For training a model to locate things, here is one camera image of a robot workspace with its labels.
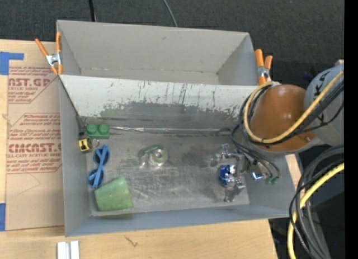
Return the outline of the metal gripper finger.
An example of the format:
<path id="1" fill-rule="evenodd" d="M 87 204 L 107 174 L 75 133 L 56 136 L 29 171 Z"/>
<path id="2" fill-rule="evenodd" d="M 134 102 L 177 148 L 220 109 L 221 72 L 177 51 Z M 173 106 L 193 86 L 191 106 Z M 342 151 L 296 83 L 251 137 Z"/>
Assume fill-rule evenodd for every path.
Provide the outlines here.
<path id="1" fill-rule="evenodd" d="M 246 185 L 241 181 L 241 179 L 229 179 L 225 185 L 224 201 L 227 203 L 233 202 L 234 198 L 245 188 Z"/>
<path id="2" fill-rule="evenodd" d="M 222 144 L 219 149 L 218 165 L 227 166 L 239 163 L 239 157 L 235 153 L 231 153 L 229 150 L 229 144 Z"/>

